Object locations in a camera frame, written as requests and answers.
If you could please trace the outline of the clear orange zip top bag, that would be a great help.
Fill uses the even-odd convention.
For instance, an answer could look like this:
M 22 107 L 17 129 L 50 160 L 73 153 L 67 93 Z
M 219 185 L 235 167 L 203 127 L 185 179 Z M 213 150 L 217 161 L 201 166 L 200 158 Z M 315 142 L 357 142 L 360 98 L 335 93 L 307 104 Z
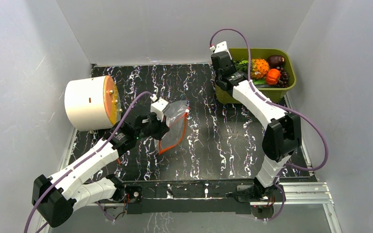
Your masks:
M 154 140 L 158 154 L 162 154 L 181 143 L 185 136 L 189 107 L 186 100 L 179 100 L 169 104 L 165 111 L 164 121 L 170 131 L 162 140 Z

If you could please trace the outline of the orange toy pumpkin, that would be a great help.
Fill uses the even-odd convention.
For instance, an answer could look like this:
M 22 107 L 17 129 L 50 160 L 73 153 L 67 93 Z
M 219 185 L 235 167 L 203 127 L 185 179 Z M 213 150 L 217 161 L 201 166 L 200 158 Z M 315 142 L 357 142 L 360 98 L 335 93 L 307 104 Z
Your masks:
M 275 85 L 278 83 L 281 77 L 281 72 L 275 68 L 272 68 L 268 71 L 265 81 L 268 85 Z

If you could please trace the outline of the dark red toy grapes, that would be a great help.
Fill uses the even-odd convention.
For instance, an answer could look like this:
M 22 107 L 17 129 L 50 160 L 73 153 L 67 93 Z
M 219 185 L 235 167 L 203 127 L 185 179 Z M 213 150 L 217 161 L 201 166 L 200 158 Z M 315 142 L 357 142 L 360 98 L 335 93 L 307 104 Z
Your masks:
M 283 67 L 276 67 L 280 72 L 280 78 L 278 79 L 277 85 L 281 88 L 287 88 L 289 83 L 289 74 Z

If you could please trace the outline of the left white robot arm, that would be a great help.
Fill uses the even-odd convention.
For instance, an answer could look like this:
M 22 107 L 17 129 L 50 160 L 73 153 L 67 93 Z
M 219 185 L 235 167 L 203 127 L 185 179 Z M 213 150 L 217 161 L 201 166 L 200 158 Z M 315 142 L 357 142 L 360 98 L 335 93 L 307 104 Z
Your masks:
M 138 116 L 134 125 L 123 120 L 117 122 L 93 148 L 65 169 L 49 177 L 38 176 L 34 181 L 32 204 L 48 224 L 56 228 L 89 204 L 132 198 L 134 188 L 127 187 L 113 174 L 97 182 L 87 184 L 86 181 L 134 148 L 138 140 L 146 137 L 161 140 L 169 130 L 168 117 L 159 119 L 156 113 Z

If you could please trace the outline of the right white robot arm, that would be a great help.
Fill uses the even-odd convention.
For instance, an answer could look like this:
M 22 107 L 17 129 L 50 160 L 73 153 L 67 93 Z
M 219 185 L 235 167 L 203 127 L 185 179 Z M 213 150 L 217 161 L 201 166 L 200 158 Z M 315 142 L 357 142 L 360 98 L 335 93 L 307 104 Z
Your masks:
M 243 104 L 265 131 L 262 141 L 265 157 L 253 185 L 239 185 L 228 197 L 239 202 L 266 201 L 278 187 L 281 170 L 301 145 L 301 119 L 269 101 L 253 81 L 248 80 L 247 74 L 235 68 L 228 52 L 213 53 L 211 61 L 216 85 Z

